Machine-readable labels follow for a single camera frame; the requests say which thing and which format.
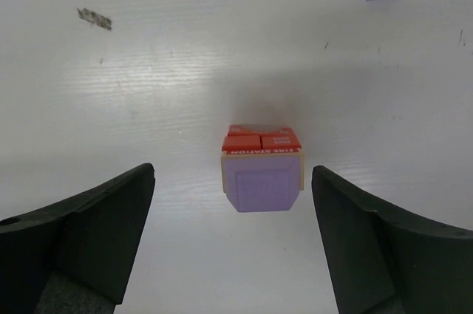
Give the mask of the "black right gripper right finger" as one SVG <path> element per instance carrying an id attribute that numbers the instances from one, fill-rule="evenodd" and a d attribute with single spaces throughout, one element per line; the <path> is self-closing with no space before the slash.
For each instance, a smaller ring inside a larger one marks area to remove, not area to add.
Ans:
<path id="1" fill-rule="evenodd" d="M 414 214 L 319 165 L 312 193 L 340 313 L 471 313 L 472 232 Z"/>

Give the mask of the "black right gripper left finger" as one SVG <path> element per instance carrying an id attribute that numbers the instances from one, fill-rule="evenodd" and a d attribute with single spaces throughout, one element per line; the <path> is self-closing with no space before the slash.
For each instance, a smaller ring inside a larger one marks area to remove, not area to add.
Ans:
<path id="1" fill-rule="evenodd" d="M 1 221 L 2 313 L 113 313 L 154 193 L 144 163 L 88 191 Z"/>

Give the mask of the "natural wood block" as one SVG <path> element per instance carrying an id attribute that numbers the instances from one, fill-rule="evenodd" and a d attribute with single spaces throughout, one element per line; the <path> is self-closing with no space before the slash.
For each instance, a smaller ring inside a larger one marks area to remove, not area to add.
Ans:
<path id="1" fill-rule="evenodd" d="M 221 153 L 221 171 L 222 171 L 222 190 L 226 193 L 225 189 L 225 163 L 229 160 L 239 159 L 251 159 L 251 158 L 263 158 L 263 157 L 295 157 L 300 162 L 300 185 L 299 190 L 304 190 L 304 152 L 302 148 L 279 148 L 279 149 L 246 149 L 246 150 L 230 150 L 223 151 Z"/>

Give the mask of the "red wood block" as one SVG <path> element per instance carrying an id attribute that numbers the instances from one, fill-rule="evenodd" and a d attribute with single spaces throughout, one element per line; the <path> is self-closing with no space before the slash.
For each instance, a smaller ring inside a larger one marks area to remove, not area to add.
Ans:
<path id="1" fill-rule="evenodd" d="M 301 143 L 294 134 L 261 136 L 262 149 L 300 149 Z"/>

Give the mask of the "large purple roof block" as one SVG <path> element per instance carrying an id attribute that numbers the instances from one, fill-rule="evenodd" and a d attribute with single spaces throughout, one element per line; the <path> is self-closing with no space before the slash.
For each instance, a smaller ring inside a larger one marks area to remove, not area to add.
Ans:
<path id="1" fill-rule="evenodd" d="M 240 212 L 288 211 L 299 196 L 300 162 L 263 157 L 225 163 L 225 195 Z"/>

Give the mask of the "red block with letter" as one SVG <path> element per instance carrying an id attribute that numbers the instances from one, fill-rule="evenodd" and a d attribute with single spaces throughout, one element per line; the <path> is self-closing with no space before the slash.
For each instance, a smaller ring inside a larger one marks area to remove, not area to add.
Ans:
<path id="1" fill-rule="evenodd" d="M 261 139 L 258 135 L 226 136 L 222 144 L 222 151 L 260 150 Z"/>

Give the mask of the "small red block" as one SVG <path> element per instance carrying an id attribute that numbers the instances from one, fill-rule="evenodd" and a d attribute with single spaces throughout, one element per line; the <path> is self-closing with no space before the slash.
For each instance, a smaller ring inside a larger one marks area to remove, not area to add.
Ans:
<path id="1" fill-rule="evenodd" d="M 228 136 L 287 136 L 294 134 L 292 128 L 270 124 L 233 124 L 228 127 Z"/>

